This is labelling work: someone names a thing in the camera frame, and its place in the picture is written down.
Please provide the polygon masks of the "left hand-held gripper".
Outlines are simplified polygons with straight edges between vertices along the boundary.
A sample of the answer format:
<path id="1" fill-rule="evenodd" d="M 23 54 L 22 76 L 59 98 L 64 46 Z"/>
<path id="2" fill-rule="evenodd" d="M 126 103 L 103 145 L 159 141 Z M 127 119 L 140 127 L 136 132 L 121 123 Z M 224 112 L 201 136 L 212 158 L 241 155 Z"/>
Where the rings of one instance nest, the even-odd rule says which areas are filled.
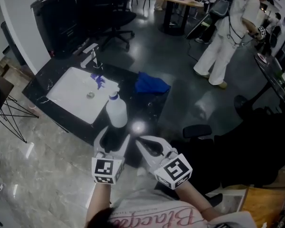
<path id="1" fill-rule="evenodd" d="M 119 151 L 106 153 L 101 142 L 107 130 L 108 126 L 102 129 L 94 140 L 96 153 L 92 158 L 92 176 L 95 183 L 115 185 L 124 170 L 124 155 L 131 136 L 126 136 Z"/>

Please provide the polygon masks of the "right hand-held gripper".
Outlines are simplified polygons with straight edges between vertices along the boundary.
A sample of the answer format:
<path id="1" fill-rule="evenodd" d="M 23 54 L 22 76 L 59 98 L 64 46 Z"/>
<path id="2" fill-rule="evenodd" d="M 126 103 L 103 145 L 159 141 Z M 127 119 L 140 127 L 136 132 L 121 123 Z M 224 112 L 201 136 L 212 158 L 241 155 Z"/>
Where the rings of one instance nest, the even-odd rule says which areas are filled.
<path id="1" fill-rule="evenodd" d="M 165 139 L 146 135 L 138 137 L 135 143 L 150 168 L 157 168 L 153 174 L 161 184 L 174 190 L 191 177 L 192 167 L 182 153 L 171 152 L 161 161 L 162 154 L 172 150 Z"/>

